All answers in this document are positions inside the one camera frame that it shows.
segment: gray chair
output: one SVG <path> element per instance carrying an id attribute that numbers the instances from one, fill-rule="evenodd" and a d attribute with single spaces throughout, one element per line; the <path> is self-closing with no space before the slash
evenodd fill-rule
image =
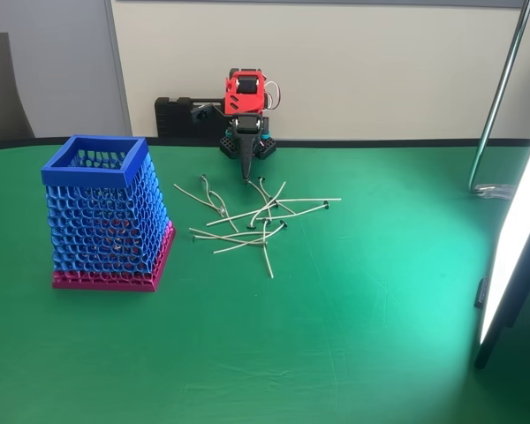
<path id="1" fill-rule="evenodd" d="M 27 121 L 16 88 L 10 40 L 7 33 L 0 33 L 0 140 L 33 137 L 34 132 Z"/>

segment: wire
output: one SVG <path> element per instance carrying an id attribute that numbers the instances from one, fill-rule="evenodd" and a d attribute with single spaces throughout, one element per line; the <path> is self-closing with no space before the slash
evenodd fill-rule
<path id="1" fill-rule="evenodd" d="M 315 208 L 310 208 L 310 209 L 307 209 L 307 210 L 303 210 L 302 212 L 299 212 L 298 214 L 294 214 L 294 215 L 273 216 L 270 219 L 294 218 L 295 216 L 304 215 L 304 214 L 307 214 L 308 212 L 314 212 L 315 210 L 322 209 L 322 208 L 327 208 L 327 205 L 316 206 Z M 269 219 L 269 218 L 257 218 L 257 221 L 261 221 L 263 219 Z"/>
<path id="2" fill-rule="evenodd" d="M 270 204 L 267 206 L 267 208 L 273 208 L 275 206 L 275 204 Z M 251 212 L 246 212 L 245 214 L 241 214 L 241 215 L 235 215 L 235 216 L 230 216 L 230 219 L 239 219 L 239 218 L 243 218 L 244 216 L 250 216 L 250 215 L 253 215 L 255 212 L 261 212 L 261 209 L 259 210 L 252 210 Z M 217 223 L 225 223 L 226 221 L 229 221 L 228 218 L 224 218 L 224 219 L 218 219 L 217 221 L 213 221 L 211 223 L 207 223 L 206 226 L 207 227 L 211 227 L 212 225 L 216 225 Z"/>
<path id="3" fill-rule="evenodd" d="M 341 199 L 279 199 L 277 202 L 288 202 L 288 201 L 341 201 Z"/>
<path id="4" fill-rule="evenodd" d="M 260 231 L 249 231 L 249 232 L 234 232 L 233 234 L 228 234 L 226 236 L 221 236 L 221 237 L 241 237 L 241 236 L 255 236 L 255 235 L 258 235 L 258 234 L 261 234 Z M 211 240 L 211 239 L 219 239 L 219 238 L 216 238 L 215 236 L 194 236 L 195 239 L 206 239 L 206 240 Z"/>
<path id="5" fill-rule="evenodd" d="M 265 188 L 263 187 L 263 181 L 265 181 L 265 178 L 259 177 L 259 187 L 261 187 L 261 190 L 267 195 L 267 197 L 270 198 L 271 195 L 267 193 L 267 191 L 265 191 Z M 287 212 L 291 212 L 294 215 L 294 211 L 292 209 L 289 209 L 288 207 L 286 207 L 285 205 L 282 205 L 281 203 L 278 203 L 278 205 L 284 210 L 286 210 Z"/>
<path id="6" fill-rule="evenodd" d="M 267 241 L 265 241 L 267 224 L 270 223 L 270 220 L 267 219 L 263 221 L 263 253 L 265 254 L 265 262 L 267 263 L 267 268 L 269 269 L 269 274 L 273 278 L 273 269 L 271 269 L 271 263 L 269 262 L 269 255 L 267 254 Z"/>
<path id="7" fill-rule="evenodd" d="M 247 180 L 247 182 L 249 183 L 250 186 L 254 187 L 255 190 L 257 190 L 259 192 L 259 194 L 261 195 L 261 197 L 263 198 L 263 201 L 265 202 L 265 204 L 267 204 L 267 197 L 265 197 L 265 193 L 261 191 L 261 189 L 255 185 L 254 183 L 252 183 L 251 181 Z M 271 218 L 271 209 L 267 209 L 267 212 L 268 212 L 268 215 L 269 215 L 269 218 Z"/>
<path id="8" fill-rule="evenodd" d="M 208 198 L 208 201 L 210 203 L 212 203 L 212 206 L 214 208 L 218 208 L 218 206 L 216 206 L 214 204 L 214 202 L 212 201 L 212 199 L 210 199 L 210 184 L 208 183 L 208 180 L 206 179 L 206 175 L 202 174 L 201 175 L 201 180 L 204 182 L 204 188 L 206 189 L 206 197 Z M 220 216 L 223 216 L 222 213 L 220 213 L 220 209 L 218 209 L 218 213 L 220 214 Z"/>
<path id="9" fill-rule="evenodd" d="M 269 109 L 269 106 L 270 106 L 271 104 L 273 104 L 273 96 L 272 96 L 270 93 L 268 93 L 267 91 L 265 92 L 265 95 L 266 95 L 267 98 L 269 99 L 269 101 L 267 102 L 267 106 L 268 106 L 268 107 L 267 107 L 265 110 L 270 110 L 270 109 Z"/>
<path id="10" fill-rule="evenodd" d="M 192 197 L 193 199 L 195 199 L 196 201 L 202 203 L 203 205 L 206 205 L 208 206 L 209 208 L 212 208 L 213 210 L 215 210 L 216 212 L 219 213 L 219 208 L 217 208 L 216 206 L 206 202 L 206 201 L 203 201 L 202 199 L 199 199 L 198 197 L 194 196 L 193 194 L 190 194 L 189 192 L 187 192 L 187 190 L 183 189 L 183 188 L 180 188 L 178 185 L 176 184 L 173 184 L 175 186 L 175 188 L 181 192 L 183 192 L 184 194 L 186 194 L 187 196 L 189 197 Z"/>
<path id="11" fill-rule="evenodd" d="M 253 228 L 253 227 L 254 227 L 255 218 L 256 218 L 256 217 L 257 217 L 257 216 L 258 216 L 263 210 L 265 210 L 265 209 L 267 208 L 267 206 L 269 206 L 270 204 L 275 203 L 276 198 L 279 197 L 279 194 L 281 194 L 281 192 L 283 191 L 283 189 L 284 189 L 284 185 L 285 185 L 285 184 L 286 184 L 286 181 L 283 182 L 283 184 L 281 185 L 281 188 L 279 188 L 279 191 L 276 192 L 275 197 L 273 197 L 273 198 L 269 201 L 269 203 L 267 203 L 263 208 L 259 209 L 259 210 L 255 213 L 254 217 L 251 218 L 251 222 L 249 223 L 249 228 Z"/>
<path id="12" fill-rule="evenodd" d="M 231 241 L 233 243 L 240 243 L 240 244 L 243 244 L 243 245 L 260 245 L 261 243 L 263 243 L 263 242 L 261 242 L 261 243 L 259 242 L 259 240 L 261 240 L 261 238 L 258 238 L 257 240 L 243 241 L 243 240 L 237 240 L 237 239 L 232 238 L 232 237 L 218 236 L 217 234 L 212 234 L 210 232 L 196 230 L 195 228 L 189 228 L 188 230 L 190 232 L 198 232 L 199 234 L 203 234 L 205 236 L 210 236 L 210 237 L 213 237 L 215 239 Z"/>
<path id="13" fill-rule="evenodd" d="M 276 108 L 279 107 L 279 104 L 281 104 L 281 87 L 275 81 L 267 81 L 265 83 L 264 87 L 268 86 L 269 84 L 275 84 L 275 87 L 276 87 L 276 105 L 275 105 L 274 108 L 271 108 L 270 105 L 269 105 L 267 110 L 275 110 Z"/>
<path id="14" fill-rule="evenodd" d="M 236 227 L 236 224 L 234 224 L 233 221 L 230 219 L 230 214 L 228 213 L 228 208 L 226 208 L 226 202 L 223 201 L 223 199 L 220 197 L 220 194 L 218 194 L 218 193 L 216 193 L 216 192 L 213 192 L 212 190 L 210 190 L 209 193 L 212 194 L 213 196 L 217 197 L 218 200 L 219 200 L 220 202 L 222 202 L 223 211 L 224 211 L 225 214 L 226 214 L 226 218 L 228 218 L 228 220 L 230 221 L 231 228 L 233 228 L 233 230 L 234 230 L 235 232 L 239 232 L 238 227 Z"/>
<path id="15" fill-rule="evenodd" d="M 270 232 L 269 234 L 267 234 L 267 236 L 265 236 L 265 239 L 268 239 L 269 237 L 273 237 L 275 234 L 277 234 L 278 232 L 280 232 L 284 227 L 286 226 L 286 224 L 282 223 L 281 225 L 278 226 L 278 228 L 272 232 Z M 264 240 L 263 240 L 263 236 L 259 237 L 259 238 L 256 238 L 254 240 L 251 240 L 251 241 L 247 241 L 245 242 L 244 244 L 240 244 L 240 245 L 237 245 L 237 246 L 232 246 L 232 247 L 228 247 L 226 249 L 222 249 L 222 250 L 215 250 L 214 253 L 215 254 L 220 254 L 222 252 L 228 252 L 230 250 L 234 250 L 234 249 L 237 249 L 239 247 L 243 247 L 243 246 L 246 246 L 246 245 L 259 245 L 260 243 L 258 242 L 261 242 L 261 243 L 264 243 Z"/>

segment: green tabletop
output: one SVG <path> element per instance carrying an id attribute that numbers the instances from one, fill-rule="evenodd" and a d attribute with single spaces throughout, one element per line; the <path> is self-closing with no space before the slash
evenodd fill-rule
<path id="1" fill-rule="evenodd" d="M 473 300 L 508 205 L 466 192 L 473 148 L 255 162 L 270 192 L 343 199 L 287 221 L 271 279 L 259 247 L 193 242 L 217 214 L 173 187 L 202 197 L 205 173 L 232 214 L 259 208 L 239 164 L 151 147 L 178 231 L 156 293 L 50 288 L 40 168 L 57 148 L 0 151 L 0 423 L 530 422 L 530 300 L 473 370 Z M 490 148 L 480 181 L 513 183 L 527 151 Z"/>

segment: gray wall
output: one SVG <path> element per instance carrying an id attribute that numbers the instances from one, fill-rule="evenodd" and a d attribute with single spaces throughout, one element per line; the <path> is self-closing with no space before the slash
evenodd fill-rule
<path id="1" fill-rule="evenodd" d="M 155 98 L 218 97 L 238 66 L 262 68 L 283 89 L 268 112 L 279 139 L 479 137 L 519 17 L 492 7 L 112 7 L 133 133 L 156 135 Z M 232 16 L 236 34 L 262 40 L 235 37 L 226 49 Z M 530 20 L 493 137 L 530 137 Z"/>
<path id="2" fill-rule="evenodd" d="M 0 0 L 0 32 L 36 137 L 126 133 L 103 0 Z"/>
<path id="3" fill-rule="evenodd" d="M 120 2 L 153 2 L 153 0 L 118 0 Z M 167 0 L 184 2 L 185 0 Z M 391 4 L 407 6 L 461 6 L 461 7 L 518 7 L 525 0 L 188 0 L 190 2 L 218 3 L 303 3 L 303 4 Z"/>

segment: pink base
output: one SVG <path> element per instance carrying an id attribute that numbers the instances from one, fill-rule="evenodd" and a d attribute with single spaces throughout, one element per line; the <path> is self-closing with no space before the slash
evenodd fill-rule
<path id="1" fill-rule="evenodd" d="M 140 272 L 53 271 L 54 289 L 155 292 L 163 275 L 176 230 L 169 222 L 151 274 Z"/>

